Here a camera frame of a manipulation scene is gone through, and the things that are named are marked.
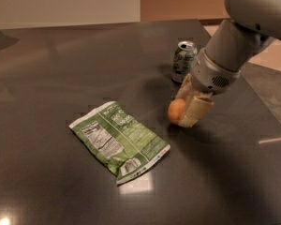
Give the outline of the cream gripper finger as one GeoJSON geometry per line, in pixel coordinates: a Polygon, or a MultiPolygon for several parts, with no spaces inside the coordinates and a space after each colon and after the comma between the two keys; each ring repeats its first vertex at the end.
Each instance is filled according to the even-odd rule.
{"type": "Polygon", "coordinates": [[[183,128],[192,128],[213,106],[214,102],[210,98],[192,97],[187,101],[178,125],[183,128]]]}
{"type": "Polygon", "coordinates": [[[196,92],[197,90],[193,87],[191,82],[191,75],[187,74],[175,97],[187,99],[188,96],[194,96],[196,92]]]}

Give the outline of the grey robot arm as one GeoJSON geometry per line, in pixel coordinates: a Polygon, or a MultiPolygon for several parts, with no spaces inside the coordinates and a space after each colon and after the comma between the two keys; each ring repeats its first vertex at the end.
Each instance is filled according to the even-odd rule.
{"type": "Polygon", "coordinates": [[[242,66],[281,40],[281,0],[225,0],[229,18],[200,49],[176,97],[185,101],[176,124],[193,127],[210,109],[212,96],[226,92],[242,66]]]}

